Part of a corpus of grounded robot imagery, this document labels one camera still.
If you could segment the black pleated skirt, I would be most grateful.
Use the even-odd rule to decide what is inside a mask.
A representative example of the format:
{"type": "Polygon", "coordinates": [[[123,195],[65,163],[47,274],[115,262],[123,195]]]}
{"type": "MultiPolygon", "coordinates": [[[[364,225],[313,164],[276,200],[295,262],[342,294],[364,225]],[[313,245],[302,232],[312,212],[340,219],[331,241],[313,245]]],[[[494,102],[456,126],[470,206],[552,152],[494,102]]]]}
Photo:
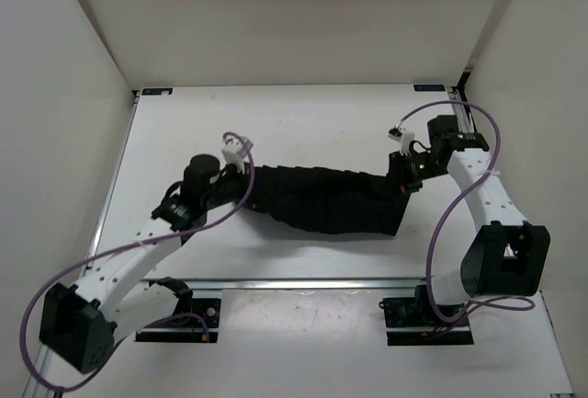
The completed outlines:
{"type": "Polygon", "coordinates": [[[258,166],[245,208],[309,233],[398,232],[410,196],[384,176],[324,167],[258,166]]]}

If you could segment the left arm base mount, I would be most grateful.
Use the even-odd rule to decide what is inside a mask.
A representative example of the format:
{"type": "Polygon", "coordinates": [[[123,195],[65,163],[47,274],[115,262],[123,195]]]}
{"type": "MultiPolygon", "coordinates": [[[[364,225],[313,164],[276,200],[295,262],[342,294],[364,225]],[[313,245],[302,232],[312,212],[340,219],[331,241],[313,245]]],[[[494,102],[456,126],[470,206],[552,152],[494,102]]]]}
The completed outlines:
{"type": "Polygon", "coordinates": [[[150,286],[166,288],[177,302],[169,318],[137,331],[135,341],[142,343],[212,344],[218,341],[221,298],[199,297],[181,280],[158,279],[150,286]]]}

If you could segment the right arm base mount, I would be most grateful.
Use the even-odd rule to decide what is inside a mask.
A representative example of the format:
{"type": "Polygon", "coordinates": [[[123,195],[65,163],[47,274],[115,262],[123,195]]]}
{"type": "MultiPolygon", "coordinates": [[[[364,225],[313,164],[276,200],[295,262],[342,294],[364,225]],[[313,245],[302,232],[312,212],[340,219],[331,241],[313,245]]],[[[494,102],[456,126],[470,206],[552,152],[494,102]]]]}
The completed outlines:
{"type": "Polygon", "coordinates": [[[442,322],[433,311],[425,285],[412,297],[388,297],[379,302],[386,325],[388,347],[471,346],[474,339],[468,319],[442,322]]]}

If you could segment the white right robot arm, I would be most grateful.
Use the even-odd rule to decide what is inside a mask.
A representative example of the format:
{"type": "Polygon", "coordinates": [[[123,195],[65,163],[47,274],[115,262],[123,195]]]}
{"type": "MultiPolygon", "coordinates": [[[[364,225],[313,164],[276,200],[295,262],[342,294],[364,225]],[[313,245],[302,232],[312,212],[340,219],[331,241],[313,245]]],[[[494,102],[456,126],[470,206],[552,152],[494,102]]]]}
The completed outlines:
{"type": "Polygon", "coordinates": [[[413,300],[413,315],[433,324],[446,305],[483,296],[532,296],[537,292],[550,245],[546,227],[530,223],[507,194],[484,137],[464,132],[456,117],[437,116],[427,123],[429,147],[417,152],[412,132],[397,125],[389,136],[400,149],[390,154],[389,173],[400,192],[418,191],[423,182],[448,175],[458,185],[476,236],[458,268],[433,275],[425,264],[427,292],[413,300]]]}

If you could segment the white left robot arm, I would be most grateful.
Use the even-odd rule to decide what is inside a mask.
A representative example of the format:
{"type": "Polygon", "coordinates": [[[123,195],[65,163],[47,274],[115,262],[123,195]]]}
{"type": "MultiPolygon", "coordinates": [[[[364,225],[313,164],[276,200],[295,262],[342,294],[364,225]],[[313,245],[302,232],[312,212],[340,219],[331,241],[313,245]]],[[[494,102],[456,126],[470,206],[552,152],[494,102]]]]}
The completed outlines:
{"type": "Polygon", "coordinates": [[[207,214],[228,203],[241,208],[254,176],[249,154],[199,154],[181,181],[164,193],[130,250],[104,253],[96,269],[71,286],[51,285],[44,296],[40,342],[82,374],[97,370],[127,335],[165,317],[183,324],[193,312],[188,287],[165,278],[142,280],[208,227],[207,214]]]}

